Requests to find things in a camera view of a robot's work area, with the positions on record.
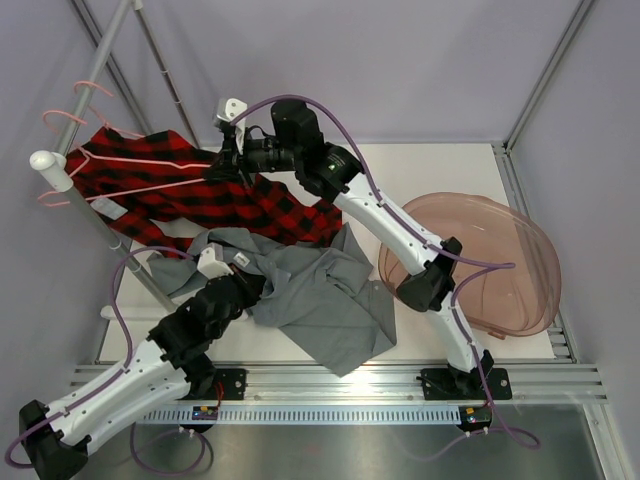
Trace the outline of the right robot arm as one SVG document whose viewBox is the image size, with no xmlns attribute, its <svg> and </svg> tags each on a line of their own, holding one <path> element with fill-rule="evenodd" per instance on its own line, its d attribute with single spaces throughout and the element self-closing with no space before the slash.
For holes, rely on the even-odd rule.
<svg viewBox="0 0 640 480">
<path fill-rule="evenodd" d="M 357 220 L 404 266 L 405 278 L 396 289 L 399 300 L 414 311 L 436 315 L 446 378 L 461 395 L 478 395 L 488 385 L 494 362 L 458 300 L 461 287 L 454 272 L 463 260 L 460 241 L 429 231 L 384 194 L 353 140 L 346 146 L 326 141 L 316 116 L 319 103 L 280 95 L 262 104 L 270 109 L 274 132 L 258 140 L 245 125 L 256 106 L 236 98 L 219 102 L 214 122 L 223 135 L 220 163 L 206 179 L 249 180 L 258 173 L 292 172 L 306 192 Z"/>
</svg>

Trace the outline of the pink wire hanger front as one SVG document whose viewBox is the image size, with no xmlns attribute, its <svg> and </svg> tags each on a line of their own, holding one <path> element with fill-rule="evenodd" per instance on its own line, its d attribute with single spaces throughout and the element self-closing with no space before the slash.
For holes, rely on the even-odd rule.
<svg viewBox="0 0 640 480">
<path fill-rule="evenodd" d="M 134 193 L 142 193 L 161 188 L 177 187 L 203 179 L 203 172 L 211 164 L 176 163 L 167 160 L 136 159 L 128 157 L 104 156 L 78 147 L 67 156 L 46 150 L 36 151 L 30 161 L 37 164 L 39 172 L 49 175 L 59 172 L 57 187 L 37 197 L 45 206 L 62 206 L 68 201 L 47 202 L 47 197 L 68 193 L 72 187 L 80 191 L 87 202 L 98 198 L 112 198 Z"/>
</svg>

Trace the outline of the grey shirt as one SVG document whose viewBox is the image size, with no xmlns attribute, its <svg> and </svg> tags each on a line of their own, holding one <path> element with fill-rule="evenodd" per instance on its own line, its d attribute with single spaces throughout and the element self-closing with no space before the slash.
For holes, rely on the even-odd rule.
<svg viewBox="0 0 640 480">
<path fill-rule="evenodd" d="M 371 280 L 373 266 L 350 225 L 327 247 L 287 246 L 244 228 L 205 231 L 194 238 L 188 258 L 166 252 L 148 257 L 149 271 L 166 295 L 204 286 L 196 257 L 210 244 L 221 246 L 225 262 L 264 276 L 261 298 L 249 310 L 254 322 L 279 329 L 335 375 L 396 346 L 393 296 L 381 281 Z"/>
</svg>

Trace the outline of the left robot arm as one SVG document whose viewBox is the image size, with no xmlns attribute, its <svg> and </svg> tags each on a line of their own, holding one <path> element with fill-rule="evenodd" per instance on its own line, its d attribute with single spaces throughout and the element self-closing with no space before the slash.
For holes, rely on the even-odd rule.
<svg viewBox="0 0 640 480">
<path fill-rule="evenodd" d="M 83 387 L 19 412 L 19 444 L 41 479 L 70 479 L 108 440 L 174 400 L 219 393 L 207 355 L 229 324 L 255 306 L 266 279 L 240 270 L 209 280 L 148 336 Z"/>
</svg>

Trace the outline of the red black plaid shirt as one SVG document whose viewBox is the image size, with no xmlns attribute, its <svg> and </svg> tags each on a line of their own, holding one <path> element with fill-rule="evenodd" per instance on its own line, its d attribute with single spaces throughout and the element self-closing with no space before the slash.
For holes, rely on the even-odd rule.
<svg viewBox="0 0 640 480">
<path fill-rule="evenodd" d="M 105 127 L 83 146 L 104 156 L 216 164 L 217 154 L 192 146 L 168 130 L 132 139 Z M 192 241 L 164 233 L 160 223 L 186 219 L 205 229 L 245 228 L 285 245 L 326 247 L 341 229 L 342 213 L 325 200 L 301 203 L 279 181 L 257 175 L 252 186 L 208 183 L 161 188 L 106 198 L 97 211 L 113 230 L 144 245 L 185 251 Z"/>
</svg>

